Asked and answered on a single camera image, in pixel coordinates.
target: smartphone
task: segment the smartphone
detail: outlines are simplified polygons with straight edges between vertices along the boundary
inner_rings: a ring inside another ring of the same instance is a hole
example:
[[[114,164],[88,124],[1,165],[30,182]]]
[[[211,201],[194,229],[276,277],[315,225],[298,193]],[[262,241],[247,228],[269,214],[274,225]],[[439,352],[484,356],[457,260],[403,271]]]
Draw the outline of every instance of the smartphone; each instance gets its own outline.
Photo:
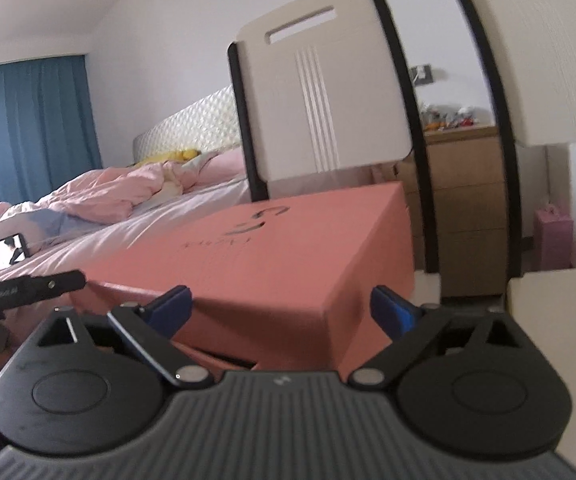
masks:
[[[0,270],[7,269],[29,257],[30,253],[21,233],[0,240]]]

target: phone screen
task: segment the phone screen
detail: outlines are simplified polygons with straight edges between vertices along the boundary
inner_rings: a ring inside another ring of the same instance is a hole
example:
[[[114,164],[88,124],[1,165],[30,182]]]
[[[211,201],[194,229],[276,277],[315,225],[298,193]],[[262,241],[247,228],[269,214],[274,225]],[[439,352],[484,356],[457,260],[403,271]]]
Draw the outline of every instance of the phone screen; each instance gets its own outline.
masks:
[[[12,235],[0,240],[0,270],[7,269],[26,259],[21,235]]]

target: wooden drawer cabinet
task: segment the wooden drawer cabinet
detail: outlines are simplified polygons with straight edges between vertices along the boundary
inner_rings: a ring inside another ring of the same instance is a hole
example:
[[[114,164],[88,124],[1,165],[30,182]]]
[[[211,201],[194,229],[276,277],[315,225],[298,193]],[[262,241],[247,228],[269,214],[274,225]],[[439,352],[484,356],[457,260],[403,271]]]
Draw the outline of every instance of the wooden drawer cabinet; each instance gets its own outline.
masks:
[[[493,126],[426,136],[444,296],[502,294],[506,288],[506,186]],[[388,168],[410,210],[415,265],[423,268],[423,232],[412,156]]]

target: pink box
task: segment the pink box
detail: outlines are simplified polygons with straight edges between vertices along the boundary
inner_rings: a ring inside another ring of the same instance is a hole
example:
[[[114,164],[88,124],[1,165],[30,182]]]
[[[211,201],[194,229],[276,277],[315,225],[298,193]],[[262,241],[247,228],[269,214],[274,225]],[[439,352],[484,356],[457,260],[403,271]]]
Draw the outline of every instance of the pink box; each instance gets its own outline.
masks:
[[[534,270],[569,269],[573,220],[550,205],[534,213]]]
[[[82,270],[159,293],[189,286],[193,316],[174,340],[198,360],[342,377],[389,344],[372,287],[409,297],[414,286],[400,183],[235,206]]]

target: chair backrest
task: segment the chair backrest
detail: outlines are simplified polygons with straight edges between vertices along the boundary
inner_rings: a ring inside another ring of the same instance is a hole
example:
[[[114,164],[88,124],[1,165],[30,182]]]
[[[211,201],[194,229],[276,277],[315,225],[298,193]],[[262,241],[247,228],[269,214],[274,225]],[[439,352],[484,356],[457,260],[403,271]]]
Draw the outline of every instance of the chair backrest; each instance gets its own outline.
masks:
[[[423,130],[386,0],[296,0],[228,50],[253,200],[276,180],[397,161],[414,149],[426,270],[438,269]]]
[[[459,0],[481,57],[506,170],[508,278],[520,276],[515,141],[576,141],[576,0]]]

